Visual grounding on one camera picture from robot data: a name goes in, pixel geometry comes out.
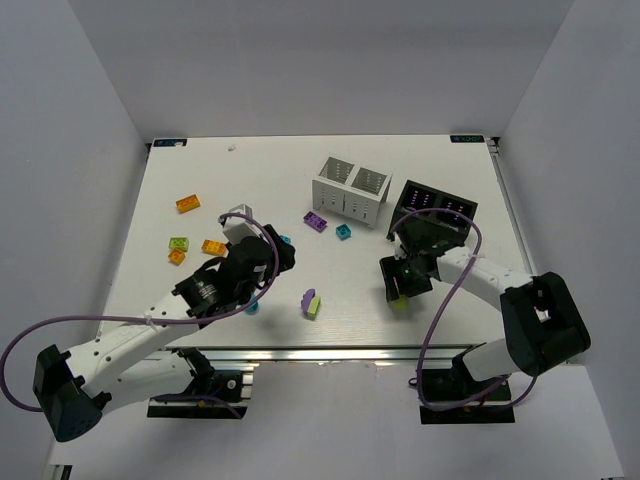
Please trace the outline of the green square lego brick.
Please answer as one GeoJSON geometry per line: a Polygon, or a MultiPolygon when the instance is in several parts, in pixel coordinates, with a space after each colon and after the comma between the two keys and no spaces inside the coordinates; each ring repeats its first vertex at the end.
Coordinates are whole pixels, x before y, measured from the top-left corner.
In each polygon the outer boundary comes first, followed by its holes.
{"type": "Polygon", "coordinates": [[[395,312],[405,312],[408,310],[408,299],[405,296],[400,296],[390,303],[390,307],[395,312]]]}

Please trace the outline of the small orange lego brick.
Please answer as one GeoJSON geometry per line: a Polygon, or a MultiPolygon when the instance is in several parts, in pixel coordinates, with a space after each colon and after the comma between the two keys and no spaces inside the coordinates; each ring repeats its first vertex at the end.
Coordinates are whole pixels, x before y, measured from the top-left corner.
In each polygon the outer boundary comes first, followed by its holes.
{"type": "Polygon", "coordinates": [[[227,251],[227,246],[223,242],[205,239],[201,245],[201,251],[208,255],[223,256],[227,251]]]}

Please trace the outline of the cyan rounded lego brick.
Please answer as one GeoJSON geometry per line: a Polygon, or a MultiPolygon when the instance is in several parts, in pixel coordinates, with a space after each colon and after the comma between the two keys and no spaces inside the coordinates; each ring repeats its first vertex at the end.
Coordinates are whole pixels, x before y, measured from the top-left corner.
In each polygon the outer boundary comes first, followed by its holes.
{"type": "Polygon", "coordinates": [[[259,302],[257,300],[252,300],[250,304],[245,309],[245,312],[249,315],[255,314],[259,310],[259,302]]]}

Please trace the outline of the purple half-round lego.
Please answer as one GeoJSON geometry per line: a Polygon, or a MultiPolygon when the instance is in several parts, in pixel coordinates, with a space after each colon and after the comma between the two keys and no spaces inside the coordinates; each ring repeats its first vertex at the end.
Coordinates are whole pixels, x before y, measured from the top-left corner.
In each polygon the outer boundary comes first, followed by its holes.
{"type": "Polygon", "coordinates": [[[308,290],[303,294],[302,299],[301,299],[301,310],[302,310],[302,312],[303,312],[304,316],[305,316],[305,311],[306,311],[306,309],[307,309],[307,306],[308,306],[308,304],[309,304],[310,300],[311,300],[314,296],[316,296],[316,291],[315,291],[313,288],[308,289],[308,290]]]}

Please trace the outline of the purple rectangular lego brick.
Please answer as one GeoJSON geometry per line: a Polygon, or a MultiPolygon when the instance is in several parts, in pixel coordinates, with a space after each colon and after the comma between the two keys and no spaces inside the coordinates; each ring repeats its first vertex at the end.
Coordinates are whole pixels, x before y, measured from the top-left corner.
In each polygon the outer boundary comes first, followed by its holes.
{"type": "Polygon", "coordinates": [[[327,221],[312,211],[303,217],[303,222],[318,233],[322,233],[327,227],[327,221]]]}

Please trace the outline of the green curved lego brick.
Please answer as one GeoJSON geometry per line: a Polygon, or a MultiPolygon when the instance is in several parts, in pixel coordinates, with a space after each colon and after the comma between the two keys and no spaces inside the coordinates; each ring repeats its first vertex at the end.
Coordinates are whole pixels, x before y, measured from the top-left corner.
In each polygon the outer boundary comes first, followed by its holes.
{"type": "Polygon", "coordinates": [[[321,305],[321,297],[320,296],[314,296],[308,306],[307,309],[305,311],[305,316],[307,319],[310,320],[315,320],[319,311],[321,305]]]}

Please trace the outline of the small green curved lego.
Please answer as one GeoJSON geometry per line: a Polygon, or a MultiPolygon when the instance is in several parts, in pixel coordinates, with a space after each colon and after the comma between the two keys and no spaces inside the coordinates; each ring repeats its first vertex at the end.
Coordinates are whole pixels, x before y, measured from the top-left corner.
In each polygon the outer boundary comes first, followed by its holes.
{"type": "Polygon", "coordinates": [[[187,252],[189,250],[190,241],[187,237],[171,237],[169,239],[168,248],[170,250],[179,250],[187,252]]]}

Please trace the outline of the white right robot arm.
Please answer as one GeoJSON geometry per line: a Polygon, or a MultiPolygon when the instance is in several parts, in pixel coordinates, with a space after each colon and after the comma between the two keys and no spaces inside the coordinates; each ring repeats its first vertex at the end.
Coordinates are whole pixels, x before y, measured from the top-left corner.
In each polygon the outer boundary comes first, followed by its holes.
{"type": "Polygon", "coordinates": [[[586,324],[560,275],[534,276],[502,267],[481,257],[478,247],[467,247],[464,235],[421,217],[397,221],[389,237],[396,252],[380,261],[388,302],[426,293],[434,281],[451,287],[427,330],[424,348],[460,289],[502,318],[503,337],[456,355],[442,381],[428,384],[431,371],[417,367],[416,388],[428,409],[446,411],[480,402],[514,373],[537,379],[591,347],[586,324]]]}

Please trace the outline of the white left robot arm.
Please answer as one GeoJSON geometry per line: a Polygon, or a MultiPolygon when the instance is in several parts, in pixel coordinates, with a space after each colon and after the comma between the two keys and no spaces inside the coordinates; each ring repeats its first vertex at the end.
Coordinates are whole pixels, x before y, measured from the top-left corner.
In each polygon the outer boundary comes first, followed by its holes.
{"type": "Polygon", "coordinates": [[[212,317],[247,305],[273,276],[292,269],[295,249],[271,225],[250,234],[223,257],[204,262],[153,305],[142,323],[127,322],[93,341],[60,351],[52,345],[36,360],[33,390],[55,439],[69,442],[126,405],[240,401],[240,374],[218,372],[195,347],[150,356],[208,326],[212,317]]]}

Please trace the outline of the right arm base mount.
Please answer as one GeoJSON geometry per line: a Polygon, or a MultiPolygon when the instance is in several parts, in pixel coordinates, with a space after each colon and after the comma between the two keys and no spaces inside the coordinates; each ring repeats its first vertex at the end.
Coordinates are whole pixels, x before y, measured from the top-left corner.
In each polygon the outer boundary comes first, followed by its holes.
{"type": "Polygon", "coordinates": [[[513,424],[511,390],[507,380],[464,383],[449,369],[424,369],[421,373],[424,399],[419,406],[422,425],[513,424]]]}

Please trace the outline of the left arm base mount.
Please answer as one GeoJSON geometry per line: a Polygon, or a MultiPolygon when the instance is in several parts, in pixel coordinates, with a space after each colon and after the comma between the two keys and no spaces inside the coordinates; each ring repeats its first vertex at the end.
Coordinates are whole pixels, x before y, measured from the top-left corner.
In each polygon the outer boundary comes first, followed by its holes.
{"type": "Polygon", "coordinates": [[[172,351],[185,360],[191,380],[181,393],[165,394],[149,400],[148,418],[241,420],[250,399],[252,385],[247,370],[217,367],[196,348],[172,351]]]}

